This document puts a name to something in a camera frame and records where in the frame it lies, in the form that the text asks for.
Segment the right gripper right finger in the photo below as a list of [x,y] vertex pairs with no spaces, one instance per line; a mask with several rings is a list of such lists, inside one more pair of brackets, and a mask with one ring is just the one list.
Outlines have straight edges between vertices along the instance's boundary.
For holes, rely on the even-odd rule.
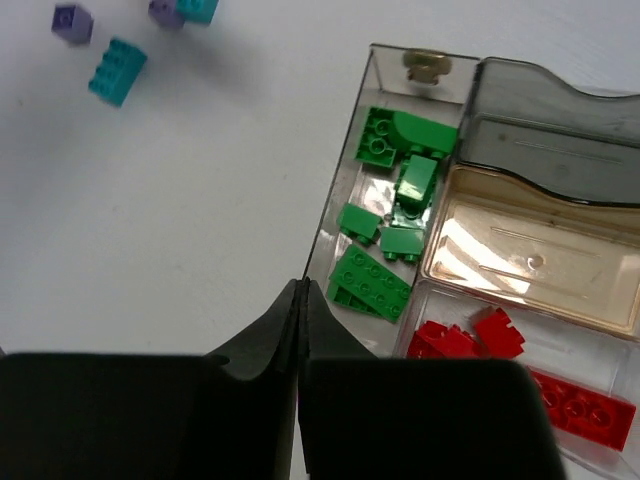
[[300,308],[298,418],[313,479],[561,479],[530,374],[506,360],[382,359],[315,281]]

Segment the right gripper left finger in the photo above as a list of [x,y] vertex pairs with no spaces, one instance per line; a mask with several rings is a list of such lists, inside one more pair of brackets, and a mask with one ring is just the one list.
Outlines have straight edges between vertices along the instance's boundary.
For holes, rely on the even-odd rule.
[[5,479],[285,479],[300,284],[204,355],[1,361]]

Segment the green brick lego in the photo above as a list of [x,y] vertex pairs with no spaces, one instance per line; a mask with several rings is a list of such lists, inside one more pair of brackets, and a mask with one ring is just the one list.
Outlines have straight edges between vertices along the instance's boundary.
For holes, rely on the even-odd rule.
[[367,306],[357,297],[353,296],[347,290],[340,287],[334,282],[330,282],[327,289],[327,298],[335,304],[365,314],[372,317],[380,318],[380,315],[372,308]]
[[357,161],[386,170],[394,167],[397,149],[389,137],[392,117],[392,110],[379,107],[368,109],[356,149]]
[[388,261],[417,263],[425,245],[424,232],[417,229],[386,227],[381,231],[379,247]]

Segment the red brick lego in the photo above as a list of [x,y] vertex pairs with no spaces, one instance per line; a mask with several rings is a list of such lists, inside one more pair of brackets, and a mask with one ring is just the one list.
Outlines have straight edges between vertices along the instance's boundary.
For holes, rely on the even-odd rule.
[[502,308],[481,310],[473,317],[472,326],[490,357],[514,359],[524,352],[525,339]]
[[623,451],[636,414],[636,406],[543,373],[529,370],[551,424],[616,451]]

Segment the green square lego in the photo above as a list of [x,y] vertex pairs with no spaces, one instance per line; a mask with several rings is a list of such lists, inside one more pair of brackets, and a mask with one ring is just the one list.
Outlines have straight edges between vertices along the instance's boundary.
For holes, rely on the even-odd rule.
[[380,216],[349,202],[343,205],[337,218],[340,232],[365,247],[376,241],[382,223]]
[[457,136],[454,127],[401,111],[393,113],[388,133],[390,143],[399,151],[422,147],[445,155],[453,152]]
[[438,161],[413,155],[403,164],[396,186],[396,200],[405,208],[424,210],[432,197],[437,180]]

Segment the green long lego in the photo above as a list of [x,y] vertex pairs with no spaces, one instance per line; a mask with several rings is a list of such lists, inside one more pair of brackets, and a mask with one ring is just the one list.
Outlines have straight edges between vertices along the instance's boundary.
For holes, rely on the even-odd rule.
[[391,211],[390,226],[394,228],[425,230],[428,225],[430,214],[430,206],[423,210],[411,210],[404,208],[399,203],[396,203]]

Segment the green square lego top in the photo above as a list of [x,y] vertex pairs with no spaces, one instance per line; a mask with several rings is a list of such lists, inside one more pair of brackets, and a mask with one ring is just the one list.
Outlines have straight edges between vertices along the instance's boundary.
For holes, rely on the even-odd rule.
[[453,152],[457,136],[454,127],[401,111],[393,113],[388,133],[390,143],[399,151],[422,147],[445,155]]

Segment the cyan long lego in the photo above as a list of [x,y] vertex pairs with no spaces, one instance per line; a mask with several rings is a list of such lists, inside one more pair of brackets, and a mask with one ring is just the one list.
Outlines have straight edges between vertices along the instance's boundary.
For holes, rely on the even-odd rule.
[[113,37],[88,82],[88,90],[102,101],[121,107],[147,61],[135,45]]

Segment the cyan small lego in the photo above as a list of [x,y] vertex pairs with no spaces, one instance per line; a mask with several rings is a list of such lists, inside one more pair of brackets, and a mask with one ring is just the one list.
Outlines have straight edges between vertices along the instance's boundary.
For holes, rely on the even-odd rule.
[[177,0],[175,10],[186,22],[210,25],[218,0]]

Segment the lilac square lego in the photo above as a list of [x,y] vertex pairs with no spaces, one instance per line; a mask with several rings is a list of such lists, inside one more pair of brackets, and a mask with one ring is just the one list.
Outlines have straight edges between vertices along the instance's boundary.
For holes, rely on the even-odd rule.
[[150,0],[148,14],[152,20],[165,29],[179,30],[185,24],[184,17],[176,10],[175,0]]

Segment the purple square lego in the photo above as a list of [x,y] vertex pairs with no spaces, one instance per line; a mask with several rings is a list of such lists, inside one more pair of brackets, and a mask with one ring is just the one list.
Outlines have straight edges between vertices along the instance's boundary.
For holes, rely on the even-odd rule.
[[69,44],[88,44],[93,26],[93,16],[80,4],[57,4],[54,8],[51,31]]

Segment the red round lego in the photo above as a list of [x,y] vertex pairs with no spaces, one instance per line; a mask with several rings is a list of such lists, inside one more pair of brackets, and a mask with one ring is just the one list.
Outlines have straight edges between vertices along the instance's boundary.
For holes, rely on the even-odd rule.
[[457,325],[427,321],[415,332],[407,350],[412,359],[481,358],[481,345]]

